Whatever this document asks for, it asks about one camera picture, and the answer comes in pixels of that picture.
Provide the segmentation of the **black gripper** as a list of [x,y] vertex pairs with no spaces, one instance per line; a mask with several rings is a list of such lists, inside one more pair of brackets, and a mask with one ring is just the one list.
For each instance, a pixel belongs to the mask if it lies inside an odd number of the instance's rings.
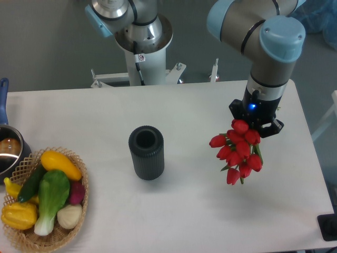
[[262,92],[250,91],[246,86],[243,100],[234,99],[229,109],[233,119],[245,120],[251,127],[260,127],[260,137],[267,138],[280,133],[284,127],[284,123],[276,119],[276,109],[281,97],[282,95],[274,100],[264,100]]

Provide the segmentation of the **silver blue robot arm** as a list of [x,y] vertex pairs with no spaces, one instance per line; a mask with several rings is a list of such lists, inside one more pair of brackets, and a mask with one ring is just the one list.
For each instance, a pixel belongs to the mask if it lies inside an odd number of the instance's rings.
[[[285,87],[301,55],[305,28],[291,17],[301,1],[217,1],[206,26],[252,61],[244,97],[229,108],[266,138],[278,134],[276,118]],[[159,85],[176,81],[166,70],[166,48],[173,31],[159,14],[157,1],[90,1],[85,14],[103,37],[114,37],[124,51],[130,85]]]

